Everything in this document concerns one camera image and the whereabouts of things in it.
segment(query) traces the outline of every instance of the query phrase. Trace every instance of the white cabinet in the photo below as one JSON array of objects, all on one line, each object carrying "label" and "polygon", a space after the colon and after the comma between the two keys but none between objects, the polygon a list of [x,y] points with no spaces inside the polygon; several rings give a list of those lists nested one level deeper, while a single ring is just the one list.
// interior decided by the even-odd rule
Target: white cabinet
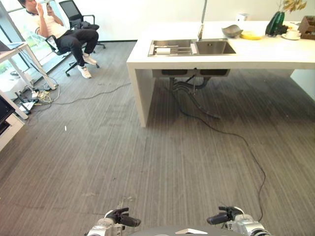
[{"label": "white cabinet", "polygon": [[6,119],[6,122],[8,122],[10,126],[0,135],[0,151],[24,125],[24,123],[14,114],[11,114]]}]

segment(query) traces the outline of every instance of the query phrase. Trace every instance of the faucet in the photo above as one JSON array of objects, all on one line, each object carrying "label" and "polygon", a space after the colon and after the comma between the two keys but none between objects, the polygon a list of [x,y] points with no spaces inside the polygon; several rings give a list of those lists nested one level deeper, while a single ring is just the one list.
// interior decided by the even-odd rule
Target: faucet
[{"label": "faucet", "polygon": [[207,8],[207,2],[208,0],[205,0],[205,5],[203,7],[203,12],[202,12],[202,18],[201,18],[201,26],[200,26],[200,29],[199,29],[199,33],[198,33],[198,41],[201,41],[202,39],[202,33],[203,33],[203,21],[205,19],[205,13],[206,13],[206,8]]}]

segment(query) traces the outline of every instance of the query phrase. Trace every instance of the man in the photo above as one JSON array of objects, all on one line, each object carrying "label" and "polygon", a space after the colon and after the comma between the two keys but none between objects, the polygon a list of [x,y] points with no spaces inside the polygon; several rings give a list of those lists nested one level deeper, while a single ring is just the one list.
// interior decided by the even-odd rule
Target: man
[{"label": "man", "polygon": [[[18,0],[26,8],[30,17],[27,22],[27,28],[33,32],[47,38],[54,35],[57,39],[57,45],[60,48],[69,48],[78,62],[78,69],[84,78],[91,78],[91,74],[84,66],[85,62],[96,65],[96,60],[90,57],[97,40],[98,33],[94,29],[76,29],[67,30],[63,22],[55,15],[52,8],[47,6],[47,15],[44,15],[42,5],[35,0]],[[80,40],[86,41],[87,45],[82,52]]]}]

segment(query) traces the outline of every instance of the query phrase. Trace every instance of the floor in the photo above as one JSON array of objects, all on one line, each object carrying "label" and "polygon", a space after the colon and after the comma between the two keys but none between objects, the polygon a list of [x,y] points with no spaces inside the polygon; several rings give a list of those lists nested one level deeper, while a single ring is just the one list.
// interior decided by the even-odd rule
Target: floor
[{"label": "floor", "polygon": [[134,42],[107,43],[88,65],[50,73],[61,85],[0,152],[0,236],[82,236],[110,209],[140,218],[125,235],[166,225],[206,225],[218,206],[238,206],[273,235],[315,236],[315,103],[289,70],[231,70],[198,91],[200,113],[176,93],[183,115],[158,79],[141,128],[126,59]]}]

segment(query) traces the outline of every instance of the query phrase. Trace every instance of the gray bowl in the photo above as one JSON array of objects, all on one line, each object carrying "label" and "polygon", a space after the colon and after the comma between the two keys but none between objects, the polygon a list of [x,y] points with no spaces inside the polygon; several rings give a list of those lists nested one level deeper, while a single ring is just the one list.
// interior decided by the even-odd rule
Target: gray bowl
[{"label": "gray bowl", "polygon": [[231,25],[226,28],[222,28],[222,32],[224,33],[225,36],[234,38],[238,35],[240,35],[243,30],[240,29],[237,25]]}]

